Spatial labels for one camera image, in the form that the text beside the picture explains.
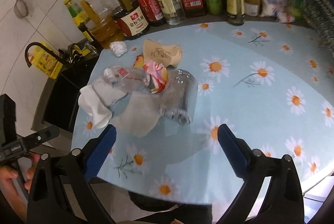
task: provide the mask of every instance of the crumpled paper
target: crumpled paper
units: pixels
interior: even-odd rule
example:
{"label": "crumpled paper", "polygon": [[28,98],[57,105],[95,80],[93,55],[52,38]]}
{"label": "crumpled paper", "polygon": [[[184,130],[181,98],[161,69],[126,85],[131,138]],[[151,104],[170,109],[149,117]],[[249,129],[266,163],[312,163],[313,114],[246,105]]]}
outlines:
{"label": "crumpled paper", "polygon": [[163,64],[151,60],[144,64],[146,79],[150,82],[148,88],[151,93],[158,93],[164,90],[168,81],[168,73]]}
{"label": "crumpled paper", "polygon": [[176,68],[182,58],[182,49],[178,45],[164,46],[153,40],[147,39],[144,42],[144,60],[150,60],[163,64],[166,68],[173,66]]}

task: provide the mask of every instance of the black device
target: black device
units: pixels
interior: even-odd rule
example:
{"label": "black device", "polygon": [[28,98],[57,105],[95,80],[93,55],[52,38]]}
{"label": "black device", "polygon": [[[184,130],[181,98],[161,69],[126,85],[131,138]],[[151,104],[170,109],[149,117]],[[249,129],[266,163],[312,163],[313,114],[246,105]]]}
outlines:
{"label": "black device", "polygon": [[31,149],[58,137],[59,129],[56,126],[50,126],[27,137],[17,139],[15,122],[15,102],[7,94],[3,94],[0,96],[0,166],[9,165],[18,171],[17,182],[28,199],[18,159],[21,157],[29,158]]}

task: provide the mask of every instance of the towel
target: towel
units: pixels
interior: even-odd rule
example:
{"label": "towel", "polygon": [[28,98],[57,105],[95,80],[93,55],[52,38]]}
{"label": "towel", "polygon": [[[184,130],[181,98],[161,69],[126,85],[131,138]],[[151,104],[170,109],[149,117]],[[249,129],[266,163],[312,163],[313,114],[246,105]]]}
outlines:
{"label": "towel", "polygon": [[79,106],[92,117],[94,128],[106,127],[113,113],[100,100],[93,86],[84,86],[80,89],[80,93]]}

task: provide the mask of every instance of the seasoning jar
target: seasoning jar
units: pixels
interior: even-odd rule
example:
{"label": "seasoning jar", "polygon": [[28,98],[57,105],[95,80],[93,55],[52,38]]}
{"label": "seasoning jar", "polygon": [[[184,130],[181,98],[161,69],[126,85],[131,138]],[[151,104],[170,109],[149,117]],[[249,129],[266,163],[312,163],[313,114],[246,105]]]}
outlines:
{"label": "seasoning jar", "polygon": [[261,0],[244,0],[245,14],[256,17],[260,11]]}

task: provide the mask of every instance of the paper bag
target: paper bag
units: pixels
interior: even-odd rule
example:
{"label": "paper bag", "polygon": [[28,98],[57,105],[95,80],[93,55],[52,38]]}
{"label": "paper bag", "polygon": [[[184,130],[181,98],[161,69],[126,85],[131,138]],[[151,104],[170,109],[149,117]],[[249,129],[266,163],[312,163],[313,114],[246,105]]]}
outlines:
{"label": "paper bag", "polygon": [[144,60],[147,63],[150,60],[163,64],[166,68],[173,66],[176,68],[182,58],[182,49],[177,45],[164,46],[150,39],[144,42]]}

